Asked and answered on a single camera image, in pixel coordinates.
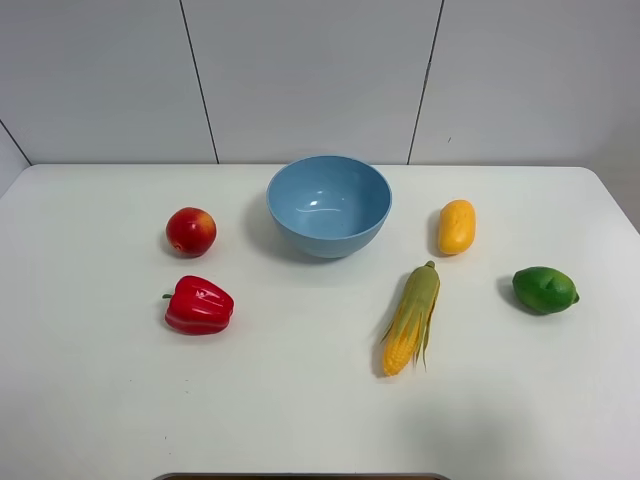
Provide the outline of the red apple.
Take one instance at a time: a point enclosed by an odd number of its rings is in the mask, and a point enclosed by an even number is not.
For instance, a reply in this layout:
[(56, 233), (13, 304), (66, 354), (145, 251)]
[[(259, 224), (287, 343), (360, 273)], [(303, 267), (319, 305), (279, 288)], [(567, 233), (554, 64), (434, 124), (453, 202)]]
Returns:
[(205, 254), (213, 245), (217, 226), (205, 210), (185, 207), (175, 212), (165, 228), (169, 245), (178, 253), (189, 257)]

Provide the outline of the yellow mango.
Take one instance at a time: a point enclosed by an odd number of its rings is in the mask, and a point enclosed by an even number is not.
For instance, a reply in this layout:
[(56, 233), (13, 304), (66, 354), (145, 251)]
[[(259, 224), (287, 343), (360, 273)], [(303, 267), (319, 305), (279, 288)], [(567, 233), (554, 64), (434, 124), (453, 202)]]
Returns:
[(438, 248), (445, 255), (468, 250), (475, 240), (476, 213), (467, 200), (453, 200), (440, 211)]

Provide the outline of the green lime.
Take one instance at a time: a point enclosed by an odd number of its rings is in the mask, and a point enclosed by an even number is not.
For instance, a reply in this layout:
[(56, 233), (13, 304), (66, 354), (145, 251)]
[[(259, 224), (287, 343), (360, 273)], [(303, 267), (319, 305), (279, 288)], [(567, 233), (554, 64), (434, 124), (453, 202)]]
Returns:
[(533, 266), (517, 271), (512, 286), (516, 298), (541, 315), (562, 312), (580, 301), (573, 280), (550, 267)]

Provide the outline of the blue plastic bowl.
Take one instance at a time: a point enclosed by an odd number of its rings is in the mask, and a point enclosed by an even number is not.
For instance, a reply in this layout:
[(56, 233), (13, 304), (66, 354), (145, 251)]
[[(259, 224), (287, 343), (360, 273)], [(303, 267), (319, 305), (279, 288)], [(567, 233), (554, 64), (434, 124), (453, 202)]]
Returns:
[(275, 225), (301, 252), (339, 259), (367, 246), (392, 206), (386, 178), (342, 156), (314, 156), (285, 165), (271, 179), (266, 205)]

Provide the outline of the corn cob with husk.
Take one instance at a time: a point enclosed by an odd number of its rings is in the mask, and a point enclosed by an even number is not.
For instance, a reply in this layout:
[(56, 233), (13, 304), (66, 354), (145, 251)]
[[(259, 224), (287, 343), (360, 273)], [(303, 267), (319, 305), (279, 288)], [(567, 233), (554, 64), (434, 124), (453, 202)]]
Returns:
[(392, 320), (382, 337), (382, 372), (398, 375), (409, 363), (426, 365), (431, 321), (441, 280), (433, 260), (408, 277)]

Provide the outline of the red bell pepper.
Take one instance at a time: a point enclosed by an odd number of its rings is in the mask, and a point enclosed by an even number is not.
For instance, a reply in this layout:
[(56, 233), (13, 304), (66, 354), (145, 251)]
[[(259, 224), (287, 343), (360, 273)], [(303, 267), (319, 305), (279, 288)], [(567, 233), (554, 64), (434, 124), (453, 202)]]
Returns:
[(197, 276), (182, 277), (172, 294), (164, 294), (169, 301), (164, 315), (166, 324), (187, 335), (209, 335), (222, 332), (229, 326), (234, 300), (223, 289)]

